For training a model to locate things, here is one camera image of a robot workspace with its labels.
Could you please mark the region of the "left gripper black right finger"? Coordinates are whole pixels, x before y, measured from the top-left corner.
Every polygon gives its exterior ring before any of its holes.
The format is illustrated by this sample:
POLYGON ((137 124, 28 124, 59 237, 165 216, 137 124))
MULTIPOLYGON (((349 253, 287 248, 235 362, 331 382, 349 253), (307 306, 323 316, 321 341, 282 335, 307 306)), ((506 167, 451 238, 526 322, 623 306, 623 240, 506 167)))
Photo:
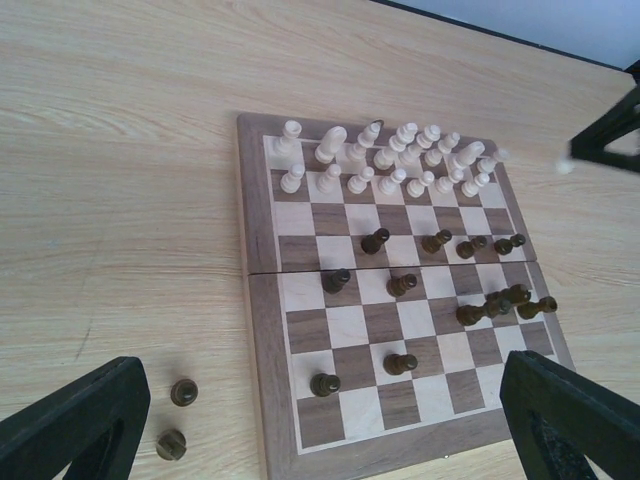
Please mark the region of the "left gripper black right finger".
POLYGON ((534 351, 509 353, 500 399, 529 479, 639 477, 639 406, 534 351))

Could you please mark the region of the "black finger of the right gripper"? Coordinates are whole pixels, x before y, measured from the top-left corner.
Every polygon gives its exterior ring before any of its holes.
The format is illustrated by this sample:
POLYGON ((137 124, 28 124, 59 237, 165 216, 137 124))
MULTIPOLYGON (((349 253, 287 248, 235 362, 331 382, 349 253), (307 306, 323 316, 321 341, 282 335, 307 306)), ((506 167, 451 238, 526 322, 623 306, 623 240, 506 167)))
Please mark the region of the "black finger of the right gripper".
POLYGON ((639 154, 609 151, 607 146, 639 128, 639 85, 607 113, 569 142, 569 157, 632 173, 639 172, 639 154))

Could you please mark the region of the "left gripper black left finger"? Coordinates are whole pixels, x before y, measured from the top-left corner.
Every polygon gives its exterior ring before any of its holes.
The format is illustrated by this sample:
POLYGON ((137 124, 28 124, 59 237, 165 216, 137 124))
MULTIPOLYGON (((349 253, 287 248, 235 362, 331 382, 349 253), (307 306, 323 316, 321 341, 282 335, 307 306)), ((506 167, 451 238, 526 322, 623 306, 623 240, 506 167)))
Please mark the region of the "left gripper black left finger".
POLYGON ((3 479, 127 479, 150 407, 137 357, 117 357, 1 422, 3 479))

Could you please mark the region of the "white pawn off board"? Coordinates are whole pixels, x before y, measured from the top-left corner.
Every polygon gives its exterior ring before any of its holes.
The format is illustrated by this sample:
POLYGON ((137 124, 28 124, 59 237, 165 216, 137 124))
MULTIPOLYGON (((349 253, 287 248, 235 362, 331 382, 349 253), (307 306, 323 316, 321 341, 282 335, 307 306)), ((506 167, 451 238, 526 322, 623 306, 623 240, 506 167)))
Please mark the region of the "white pawn off board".
POLYGON ((575 163, 570 158, 560 158, 555 162, 555 169, 558 174, 568 175, 573 172, 575 163))

